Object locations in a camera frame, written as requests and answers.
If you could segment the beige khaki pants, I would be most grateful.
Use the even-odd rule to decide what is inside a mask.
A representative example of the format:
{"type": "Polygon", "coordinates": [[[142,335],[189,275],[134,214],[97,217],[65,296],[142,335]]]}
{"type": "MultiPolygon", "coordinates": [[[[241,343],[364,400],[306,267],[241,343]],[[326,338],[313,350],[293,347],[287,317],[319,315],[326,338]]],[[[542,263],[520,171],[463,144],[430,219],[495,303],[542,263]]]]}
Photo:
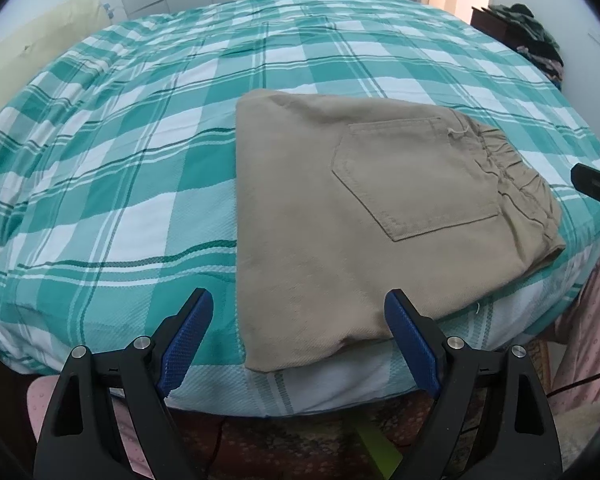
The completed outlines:
{"type": "Polygon", "coordinates": [[[256,90],[236,106],[236,298],[269,373],[389,337],[385,294],[443,318],[565,250],[499,128],[450,108],[256,90]]]}

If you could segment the pink patterned pajama legs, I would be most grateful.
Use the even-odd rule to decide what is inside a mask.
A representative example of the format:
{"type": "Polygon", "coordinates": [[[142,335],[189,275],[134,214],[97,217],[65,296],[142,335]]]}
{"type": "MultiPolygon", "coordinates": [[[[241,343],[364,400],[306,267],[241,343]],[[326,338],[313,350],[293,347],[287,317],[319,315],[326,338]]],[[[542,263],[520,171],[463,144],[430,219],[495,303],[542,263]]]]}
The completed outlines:
{"type": "MultiPolygon", "coordinates": [[[[566,347],[555,389],[600,373],[600,260],[571,307],[554,322],[553,336],[566,347]]],[[[552,396],[550,406],[558,415],[596,402],[600,402],[600,379],[552,396]]]]}

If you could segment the dark clothes pile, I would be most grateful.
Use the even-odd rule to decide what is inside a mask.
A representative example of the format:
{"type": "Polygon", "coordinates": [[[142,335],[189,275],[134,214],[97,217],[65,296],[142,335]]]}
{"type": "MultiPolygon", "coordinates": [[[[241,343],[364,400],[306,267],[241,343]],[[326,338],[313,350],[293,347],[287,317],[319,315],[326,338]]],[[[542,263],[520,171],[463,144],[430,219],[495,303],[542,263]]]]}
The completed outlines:
{"type": "Polygon", "coordinates": [[[558,89],[564,79],[564,61],[559,44],[523,3],[512,6],[490,4],[491,14],[507,24],[515,37],[514,50],[538,68],[558,89]]]}

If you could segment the yellow green paper piece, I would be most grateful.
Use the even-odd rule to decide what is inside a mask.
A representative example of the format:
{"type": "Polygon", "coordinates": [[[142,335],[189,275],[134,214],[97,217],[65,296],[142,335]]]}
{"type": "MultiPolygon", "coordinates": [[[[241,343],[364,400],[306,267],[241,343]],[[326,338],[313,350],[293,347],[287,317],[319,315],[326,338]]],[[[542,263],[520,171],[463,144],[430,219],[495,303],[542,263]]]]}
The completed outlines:
{"type": "Polygon", "coordinates": [[[371,422],[357,420],[354,428],[381,478],[390,479],[401,463],[402,454],[371,422]]]}

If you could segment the dark wooden side table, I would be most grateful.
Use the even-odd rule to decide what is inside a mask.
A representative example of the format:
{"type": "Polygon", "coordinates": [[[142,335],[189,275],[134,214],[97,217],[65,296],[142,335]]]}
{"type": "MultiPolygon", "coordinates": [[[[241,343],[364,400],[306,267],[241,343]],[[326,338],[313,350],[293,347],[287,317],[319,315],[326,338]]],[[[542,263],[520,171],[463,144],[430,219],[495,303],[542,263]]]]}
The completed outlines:
{"type": "Polygon", "coordinates": [[[470,24],[473,28],[505,44],[509,49],[515,50],[520,45],[509,24],[488,11],[472,8],[470,24]]]}

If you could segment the dark patterned rug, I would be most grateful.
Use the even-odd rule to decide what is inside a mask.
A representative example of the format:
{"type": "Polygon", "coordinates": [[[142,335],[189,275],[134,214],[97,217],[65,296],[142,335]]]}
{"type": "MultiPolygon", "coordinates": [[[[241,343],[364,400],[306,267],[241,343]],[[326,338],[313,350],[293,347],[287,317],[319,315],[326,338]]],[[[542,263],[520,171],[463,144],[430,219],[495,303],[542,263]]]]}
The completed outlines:
{"type": "Polygon", "coordinates": [[[212,415],[172,408],[189,463],[201,479],[379,479],[354,425],[370,425],[405,454],[432,401],[413,391],[346,410],[287,418],[212,415]]]}

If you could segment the teal white plaid bedsheet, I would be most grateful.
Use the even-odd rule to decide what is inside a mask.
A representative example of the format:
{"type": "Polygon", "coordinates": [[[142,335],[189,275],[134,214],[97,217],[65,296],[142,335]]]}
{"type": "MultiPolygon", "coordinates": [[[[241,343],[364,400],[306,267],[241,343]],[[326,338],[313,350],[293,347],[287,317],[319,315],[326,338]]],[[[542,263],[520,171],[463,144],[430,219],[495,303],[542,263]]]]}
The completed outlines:
{"type": "Polygon", "coordinates": [[[547,269],[447,318],[478,348],[532,336],[600,256],[600,204],[576,192],[600,141],[532,64],[411,0],[234,0],[112,25],[0,111],[0,362],[60,371],[83,344],[151,333],[197,287],[211,325],[172,408],[307,415],[390,398],[413,379],[378,342],[272,374],[245,368],[235,299],[235,105],[252,89],[386,96],[498,126],[562,206],[547,269]]]}

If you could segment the cream padded headboard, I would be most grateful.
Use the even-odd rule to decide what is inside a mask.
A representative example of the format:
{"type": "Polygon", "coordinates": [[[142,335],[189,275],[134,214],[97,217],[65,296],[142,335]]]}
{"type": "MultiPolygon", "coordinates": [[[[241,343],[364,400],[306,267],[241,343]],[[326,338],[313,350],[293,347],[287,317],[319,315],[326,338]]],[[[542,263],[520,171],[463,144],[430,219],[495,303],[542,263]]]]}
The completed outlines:
{"type": "Polygon", "coordinates": [[[0,42],[0,111],[48,63],[111,24],[100,0],[69,0],[0,42]]]}

